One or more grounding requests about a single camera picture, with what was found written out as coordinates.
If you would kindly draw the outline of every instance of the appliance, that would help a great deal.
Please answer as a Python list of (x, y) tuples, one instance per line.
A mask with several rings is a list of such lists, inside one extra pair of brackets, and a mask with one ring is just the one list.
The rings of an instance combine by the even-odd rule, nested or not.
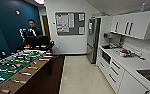
[(89, 19), (89, 33), (87, 37), (87, 58), (91, 64), (96, 64), (98, 39), (101, 18)]
[(102, 50), (102, 58), (106, 61), (108, 65), (110, 65), (111, 57)]

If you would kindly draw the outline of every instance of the kitchen counter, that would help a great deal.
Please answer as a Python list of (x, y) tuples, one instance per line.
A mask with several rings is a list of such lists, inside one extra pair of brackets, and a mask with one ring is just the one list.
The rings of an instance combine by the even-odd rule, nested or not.
[(139, 74), (136, 70), (146, 70), (150, 69), (150, 62), (147, 60), (142, 60), (138, 57), (120, 57), (119, 52), (114, 49), (103, 49), (99, 46), (104, 52), (111, 56), (119, 65), (121, 65), (128, 73), (130, 73), (137, 81), (144, 85), (147, 89), (150, 90), (150, 81)]

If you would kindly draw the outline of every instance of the tiled floor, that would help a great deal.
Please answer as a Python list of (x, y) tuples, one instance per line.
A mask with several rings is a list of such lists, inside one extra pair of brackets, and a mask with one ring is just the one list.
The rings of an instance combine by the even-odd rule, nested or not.
[(66, 56), (60, 94), (115, 94), (106, 78), (86, 56)]

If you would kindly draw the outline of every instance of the man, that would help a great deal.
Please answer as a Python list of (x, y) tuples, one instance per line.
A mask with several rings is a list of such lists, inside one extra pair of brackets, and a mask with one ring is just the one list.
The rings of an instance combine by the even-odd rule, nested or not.
[(39, 36), (43, 35), (42, 31), (35, 27), (35, 21), (33, 19), (29, 19), (28, 23), (30, 25), (30, 28), (28, 29), (27, 36)]

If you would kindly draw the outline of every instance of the refrigerator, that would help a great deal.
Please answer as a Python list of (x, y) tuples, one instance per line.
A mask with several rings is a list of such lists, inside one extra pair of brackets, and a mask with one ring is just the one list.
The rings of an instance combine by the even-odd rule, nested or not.
[(89, 33), (87, 36), (87, 58), (91, 62), (91, 64), (96, 64), (100, 23), (101, 18), (89, 19)]

